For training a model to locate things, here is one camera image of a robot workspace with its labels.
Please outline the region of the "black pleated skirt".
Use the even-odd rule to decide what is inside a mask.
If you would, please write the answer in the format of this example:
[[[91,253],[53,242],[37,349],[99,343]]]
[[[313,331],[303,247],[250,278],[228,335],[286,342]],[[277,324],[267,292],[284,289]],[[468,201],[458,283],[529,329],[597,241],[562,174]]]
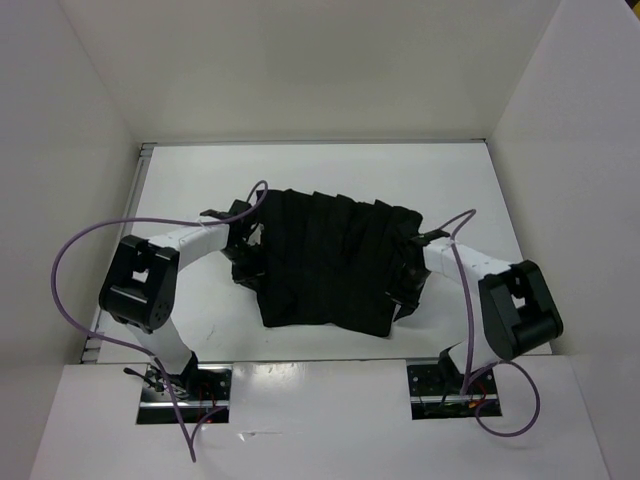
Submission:
[[[380,200],[270,190],[256,210],[264,276],[255,292],[264,326],[328,325],[386,338],[386,296],[401,266],[400,244],[419,233],[421,213]]]

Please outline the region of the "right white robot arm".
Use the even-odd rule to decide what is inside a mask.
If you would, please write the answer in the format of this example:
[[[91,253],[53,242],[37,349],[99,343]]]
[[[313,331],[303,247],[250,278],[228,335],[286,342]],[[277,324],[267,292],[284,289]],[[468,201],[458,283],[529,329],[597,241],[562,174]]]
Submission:
[[[432,274],[455,282],[464,294],[467,338],[444,349],[437,362],[446,391],[466,391],[481,369],[512,361],[563,334],[560,313],[536,263],[490,257],[442,229],[410,238],[405,252],[409,258],[387,290],[401,317],[417,309]]]

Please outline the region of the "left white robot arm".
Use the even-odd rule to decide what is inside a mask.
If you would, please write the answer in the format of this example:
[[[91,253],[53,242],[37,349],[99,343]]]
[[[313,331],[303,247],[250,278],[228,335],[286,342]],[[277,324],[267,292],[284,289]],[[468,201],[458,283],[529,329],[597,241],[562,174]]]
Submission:
[[[181,339],[171,314],[178,274],[214,252],[232,265],[235,283],[253,289],[264,276],[257,207],[236,200],[228,212],[206,210],[205,221],[151,238],[124,237],[99,294],[99,306],[134,334],[140,346],[163,364],[163,386],[176,399],[192,397],[209,383],[196,354]]]

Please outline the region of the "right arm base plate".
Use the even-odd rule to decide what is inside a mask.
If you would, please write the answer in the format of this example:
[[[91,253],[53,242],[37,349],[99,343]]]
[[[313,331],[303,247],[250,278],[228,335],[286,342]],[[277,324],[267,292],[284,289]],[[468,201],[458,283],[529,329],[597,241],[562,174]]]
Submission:
[[[406,372],[413,420],[473,418],[478,407],[481,417],[502,415],[492,371],[472,382],[464,396],[446,384],[436,363],[409,362]]]

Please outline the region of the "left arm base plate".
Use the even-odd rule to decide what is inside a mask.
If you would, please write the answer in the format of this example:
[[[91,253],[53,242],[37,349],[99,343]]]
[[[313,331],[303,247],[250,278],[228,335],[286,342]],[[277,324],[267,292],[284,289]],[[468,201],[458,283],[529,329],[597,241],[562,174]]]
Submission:
[[[203,382],[189,392],[175,386],[174,394],[187,425],[195,425],[209,413],[206,423],[227,423],[229,420],[232,366],[203,364],[199,366]],[[177,424],[173,404],[159,370],[149,365],[144,373],[136,423],[138,425]]]

